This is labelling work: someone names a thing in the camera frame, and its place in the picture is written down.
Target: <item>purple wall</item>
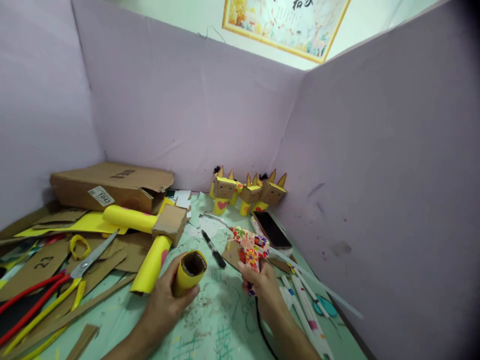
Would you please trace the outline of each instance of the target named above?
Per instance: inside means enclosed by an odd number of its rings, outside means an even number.
[[[104,158],[69,0],[0,2],[0,229],[53,198],[50,173]]]
[[[304,72],[98,0],[73,1],[109,160],[175,172],[208,191],[212,170],[266,172]]]
[[[480,57],[468,23],[448,2],[310,71],[273,163],[288,172],[283,224],[364,315],[346,311],[378,359],[460,359],[478,319]],[[351,252],[336,256],[341,242]]]

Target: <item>framed picture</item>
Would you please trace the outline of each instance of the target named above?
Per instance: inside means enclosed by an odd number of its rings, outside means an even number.
[[[323,63],[349,3],[350,0],[225,0],[222,28]]]

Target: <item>scissor blade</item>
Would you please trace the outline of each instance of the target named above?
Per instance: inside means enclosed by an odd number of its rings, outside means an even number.
[[[97,260],[100,255],[103,254],[106,248],[112,243],[115,237],[119,234],[120,229],[115,231],[112,235],[110,235],[104,242],[100,244],[95,250],[93,250],[90,255],[88,255],[85,260],[83,260],[80,265],[78,265],[73,271],[70,273],[70,277],[72,279],[79,279],[81,278],[84,273],[88,270],[90,266]]]

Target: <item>phone screen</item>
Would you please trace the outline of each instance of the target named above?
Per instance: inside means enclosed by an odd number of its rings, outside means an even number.
[[[291,248],[292,244],[285,236],[284,232],[272,219],[270,214],[265,211],[254,211],[255,218],[261,229],[270,241],[273,248]]]

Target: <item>cardboard ear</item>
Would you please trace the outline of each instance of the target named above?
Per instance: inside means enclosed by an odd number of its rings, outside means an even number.
[[[284,173],[283,176],[276,183],[279,187],[283,188],[285,185],[285,180],[287,179],[287,173]]]
[[[271,183],[274,183],[276,175],[277,175],[277,169],[273,170],[273,172],[270,174],[270,177],[268,178],[268,181]]]

